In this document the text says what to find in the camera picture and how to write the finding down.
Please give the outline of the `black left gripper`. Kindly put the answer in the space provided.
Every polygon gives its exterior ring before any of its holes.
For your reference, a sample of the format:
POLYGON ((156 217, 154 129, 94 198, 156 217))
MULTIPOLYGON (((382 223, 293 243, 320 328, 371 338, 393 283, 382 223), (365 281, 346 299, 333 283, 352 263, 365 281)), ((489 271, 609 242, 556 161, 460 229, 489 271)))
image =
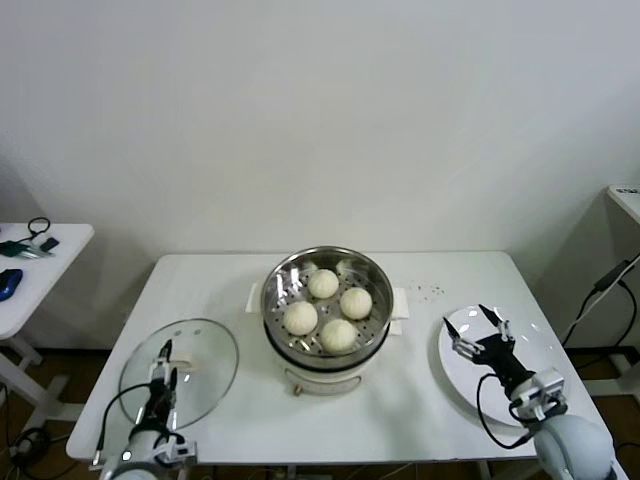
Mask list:
MULTIPOLYGON (((170 372, 172 346, 172 340, 168 339, 158 354, 158 367, 165 373, 170 372)), ((145 431, 169 432, 167 422, 175 405, 177 381, 178 371, 176 368, 172 368, 168 384, 163 381, 152 381, 149 384, 150 396, 144 405, 142 418, 136 423, 132 433, 145 431)))

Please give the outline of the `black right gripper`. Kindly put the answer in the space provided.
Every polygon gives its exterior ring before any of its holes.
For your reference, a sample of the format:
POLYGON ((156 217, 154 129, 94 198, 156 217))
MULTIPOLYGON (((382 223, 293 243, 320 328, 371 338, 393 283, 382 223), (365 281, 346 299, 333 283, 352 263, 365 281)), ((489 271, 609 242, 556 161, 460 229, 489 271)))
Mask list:
POLYGON ((500 334, 485 337, 477 342, 482 347, 478 353, 478 345, 463 338, 454 325, 446 318, 443 322, 452 341, 452 349, 464 358, 472 358, 477 365, 490 367, 499 379, 505 394, 511 396, 513 391, 533 376, 515 356, 515 338, 511 333, 510 322, 504 320, 495 308, 478 305, 479 309, 498 330, 500 334))

